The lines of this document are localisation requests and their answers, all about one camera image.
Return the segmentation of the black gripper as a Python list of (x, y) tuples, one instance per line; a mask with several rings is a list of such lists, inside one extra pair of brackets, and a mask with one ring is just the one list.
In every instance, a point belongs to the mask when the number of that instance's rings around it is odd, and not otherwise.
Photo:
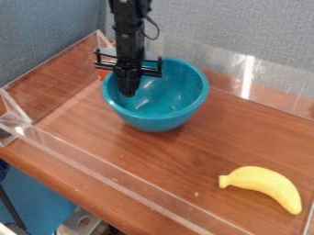
[(113, 71), (117, 88), (124, 96), (135, 95), (141, 75), (161, 76), (163, 59), (144, 49), (141, 28), (128, 34), (117, 32), (115, 46), (96, 48), (94, 54), (94, 66), (98, 69)]

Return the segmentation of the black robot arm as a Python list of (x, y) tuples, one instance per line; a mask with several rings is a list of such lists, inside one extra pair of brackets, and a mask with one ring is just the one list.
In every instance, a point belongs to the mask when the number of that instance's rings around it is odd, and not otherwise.
[(108, 0), (113, 14), (115, 47), (96, 48), (94, 66), (112, 71), (117, 88), (123, 96), (132, 97), (144, 75), (160, 77), (163, 59), (149, 55), (144, 49), (144, 39), (155, 40), (144, 33), (144, 20), (156, 28), (157, 24), (148, 16), (152, 0)]

